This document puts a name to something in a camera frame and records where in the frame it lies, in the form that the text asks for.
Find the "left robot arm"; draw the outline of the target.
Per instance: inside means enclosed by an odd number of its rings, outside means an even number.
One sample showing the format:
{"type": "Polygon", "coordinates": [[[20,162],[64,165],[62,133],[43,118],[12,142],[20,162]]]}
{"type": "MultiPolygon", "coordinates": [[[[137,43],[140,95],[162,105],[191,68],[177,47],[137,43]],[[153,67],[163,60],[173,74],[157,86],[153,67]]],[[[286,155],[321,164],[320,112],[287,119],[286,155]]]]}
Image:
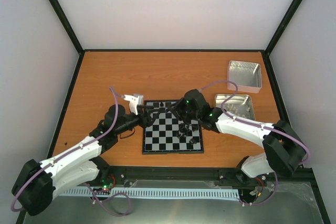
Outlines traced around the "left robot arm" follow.
{"type": "Polygon", "coordinates": [[[113,105],[97,127],[82,141],[64,152],[37,162],[27,161],[12,188],[14,202],[20,211],[31,216],[43,212],[51,202],[67,191],[85,182],[104,183],[109,177],[109,165],[101,154],[118,142],[118,137],[137,126],[153,125],[165,107],[139,105],[137,113],[127,114],[121,105],[113,105]]]}

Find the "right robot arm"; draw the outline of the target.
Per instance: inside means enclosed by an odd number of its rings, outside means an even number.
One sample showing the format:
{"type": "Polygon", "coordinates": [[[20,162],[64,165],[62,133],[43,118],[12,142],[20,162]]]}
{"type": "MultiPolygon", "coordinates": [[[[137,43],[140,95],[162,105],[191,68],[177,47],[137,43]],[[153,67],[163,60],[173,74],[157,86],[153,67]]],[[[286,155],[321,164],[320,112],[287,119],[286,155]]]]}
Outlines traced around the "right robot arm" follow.
{"type": "Polygon", "coordinates": [[[184,123],[196,120],[205,130],[237,136],[263,148],[263,153],[244,158],[238,165],[249,178],[266,173],[290,177],[310,157],[287,122],[257,122],[227,112],[223,106],[212,107],[197,89],[185,93],[169,110],[184,123]]]}

